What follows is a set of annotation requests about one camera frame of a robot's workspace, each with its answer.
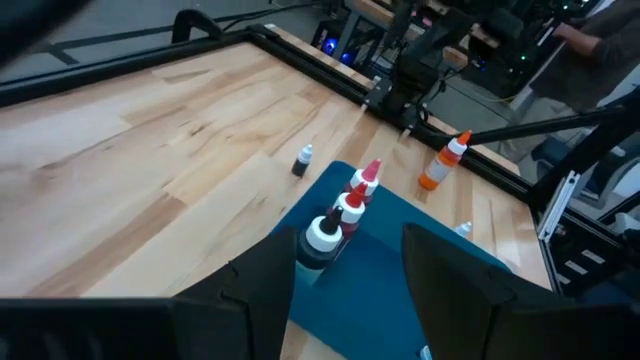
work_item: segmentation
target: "black metal frame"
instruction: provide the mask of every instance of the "black metal frame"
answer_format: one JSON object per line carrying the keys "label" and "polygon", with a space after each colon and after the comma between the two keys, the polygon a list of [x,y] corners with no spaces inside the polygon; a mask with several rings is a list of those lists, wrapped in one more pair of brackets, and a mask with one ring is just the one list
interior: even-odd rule
{"label": "black metal frame", "polygon": [[[193,19],[188,16],[176,17],[176,24],[174,24],[172,28],[190,29],[191,27],[203,27],[202,21],[200,21],[202,19],[198,19],[198,21],[192,20]],[[95,63],[69,66],[63,70],[51,73],[33,75],[0,83],[0,106],[8,106],[53,95],[242,42],[252,43],[358,105],[365,102],[367,94],[370,92],[369,88],[290,44],[278,34],[262,25],[249,26],[244,30],[226,33],[222,37],[216,36],[217,32],[212,31],[212,29],[215,30],[215,28],[212,27],[214,25],[215,24],[208,24],[204,26],[205,28],[203,30],[209,32],[209,38],[185,41],[188,39],[188,36],[185,38],[185,32],[183,31],[181,33],[182,35],[177,37],[174,33],[173,39],[179,42],[171,45]],[[371,112],[372,115],[400,129],[405,129],[406,120],[404,119],[386,116],[384,111],[376,107],[370,107],[368,111]],[[448,139],[448,134],[444,134],[441,130],[429,124],[417,126],[411,135],[434,149],[440,149]],[[535,204],[535,199],[531,196],[534,187],[532,187],[530,183],[479,152],[470,149],[463,157],[461,165],[477,173],[529,206]],[[550,189],[552,187],[555,187],[555,184],[549,184],[548,188]],[[538,220],[538,210],[536,207],[532,207],[532,215],[535,221]],[[587,233],[594,234],[596,239],[604,240],[605,243],[611,244],[612,251],[620,250],[619,244],[615,241],[615,236],[600,224],[581,217],[578,213],[573,214],[571,211],[568,211],[567,214],[563,216],[562,221],[580,226]],[[550,255],[550,249],[542,242],[540,246],[542,247],[542,254],[545,264],[547,265],[551,285],[556,292],[562,293],[562,288],[555,276],[554,262]]]}

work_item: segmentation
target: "blue cloth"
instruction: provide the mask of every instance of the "blue cloth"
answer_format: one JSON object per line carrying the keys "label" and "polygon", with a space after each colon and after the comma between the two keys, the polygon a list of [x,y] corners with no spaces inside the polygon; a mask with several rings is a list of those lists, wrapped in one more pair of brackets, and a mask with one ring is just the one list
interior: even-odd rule
{"label": "blue cloth", "polygon": [[[355,169],[333,162],[276,226],[301,232],[324,215]],[[313,284],[296,277],[289,317],[348,359],[416,359],[424,339],[400,253],[402,225],[416,223],[508,270],[473,243],[380,186],[360,228]]]}

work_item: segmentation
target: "orange squeeze bottle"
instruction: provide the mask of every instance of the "orange squeeze bottle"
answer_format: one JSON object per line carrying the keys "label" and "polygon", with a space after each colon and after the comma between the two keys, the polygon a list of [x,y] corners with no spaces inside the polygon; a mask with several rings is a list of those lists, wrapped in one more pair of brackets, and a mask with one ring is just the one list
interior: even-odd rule
{"label": "orange squeeze bottle", "polygon": [[427,166],[418,182],[427,190],[435,189],[444,178],[449,174],[451,169],[462,159],[462,154],[467,150],[467,142],[471,137],[471,130],[460,135],[459,138],[453,138],[449,144],[440,150],[438,155],[433,159],[431,164]]}

